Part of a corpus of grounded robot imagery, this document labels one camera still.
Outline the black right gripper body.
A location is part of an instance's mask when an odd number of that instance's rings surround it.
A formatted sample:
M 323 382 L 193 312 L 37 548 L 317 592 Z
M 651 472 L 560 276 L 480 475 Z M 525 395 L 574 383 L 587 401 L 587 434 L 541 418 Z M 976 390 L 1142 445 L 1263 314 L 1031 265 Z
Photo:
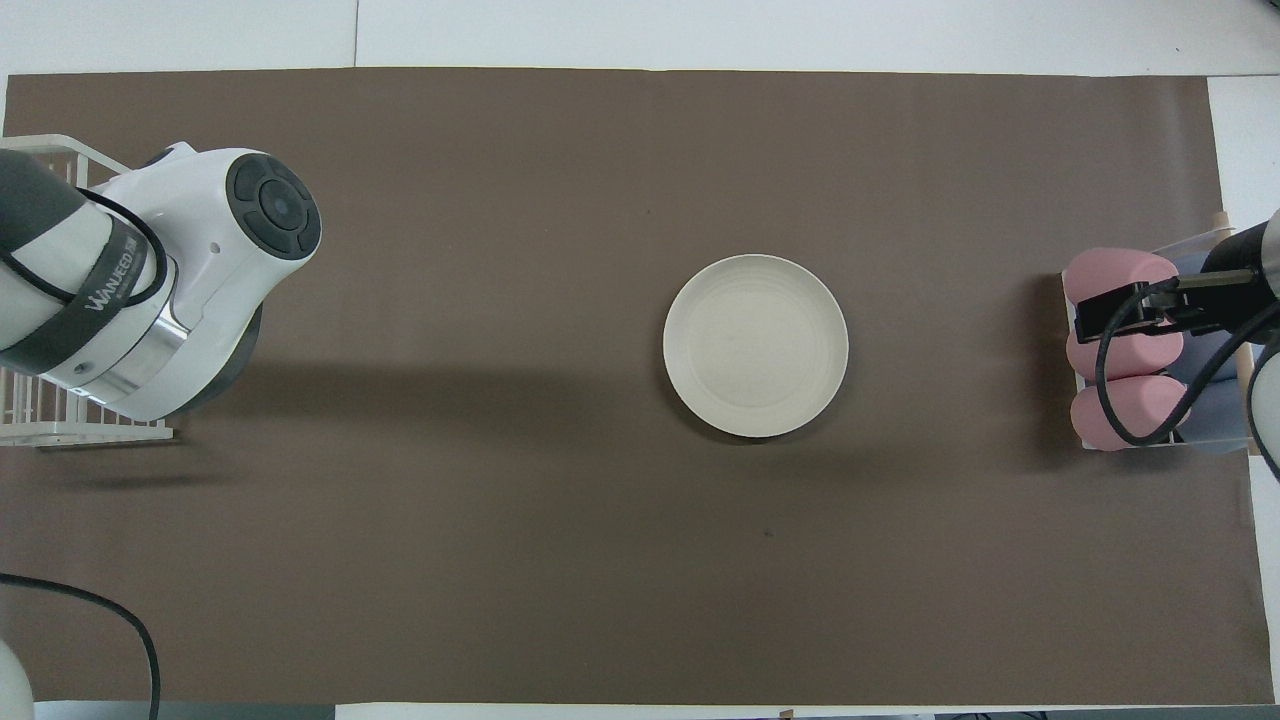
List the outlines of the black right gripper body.
M 1219 242 L 1207 252 L 1174 260 L 1184 309 L 1178 313 L 1183 331 L 1239 331 L 1253 316 L 1277 301 L 1277 240 L 1267 238 L 1268 224 L 1260 223 Z M 1188 290 L 1185 278 L 1213 272 L 1251 270 L 1244 284 Z

